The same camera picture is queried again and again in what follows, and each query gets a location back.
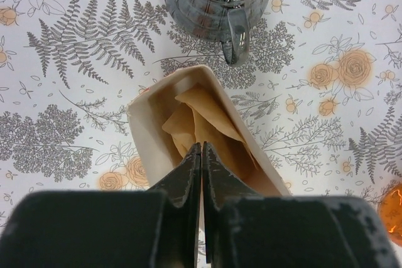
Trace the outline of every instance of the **gray glass pitcher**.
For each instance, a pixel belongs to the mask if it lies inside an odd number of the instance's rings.
[[[226,62],[242,65],[249,53],[249,29],[268,0],[165,0],[175,22],[192,36],[220,41]]]

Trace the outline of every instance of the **brown paper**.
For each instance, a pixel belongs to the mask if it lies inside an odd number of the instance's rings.
[[[186,104],[180,104],[170,118],[162,125],[184,158],[188,150],[195,144],[193,112]]]
[[[171,134],[180,155],[184,157],[184,150],[192,145],[191,139],[201,144],[210,142],[222,162],[234,174],[240,179],[247,178],[256,167],[253,157],[244,139],[214,98],[199,85],[175,98],[181,104],[162,128]]]

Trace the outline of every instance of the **flower print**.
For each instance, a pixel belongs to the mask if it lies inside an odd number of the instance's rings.
[[[145,169],[139,157],[131,158],[126,168],[127,176],[132,184],[142,187],[149,186],[145,175]]]
[[[339,103],[335,101],[335,98],[324,100],[320,103],[318,110],[322,116],[328,116],[335,114],[335,108],[337,105],[339,105]]]
[[[371,74],[370,58],[364,51],[350,51],[339,63],[339,79],[348,86],[362,84]]]
[[[328,64],[318,64],[315,66],[310,73],[310,83],[313,84],[315,88],[327,87],[335,78],[338,77],[336,70]]]
[[[0,24],[12,25],[16,22],[17,12],[12,8],[0,9]]]
[[[99,186],[105,191],[121,190],[123,186],[127,185],[128,181],[128,177],[121,173],[108,172],[100,177]]]

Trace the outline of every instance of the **floral tablecloth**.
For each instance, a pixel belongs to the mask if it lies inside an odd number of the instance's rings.
[[[147,188],[125,105],[198,63],[294,195],[376,208],[402,177],[400,2],[270,0],[229,68],[163,0],[0,0],[1,228],[33,191]]]

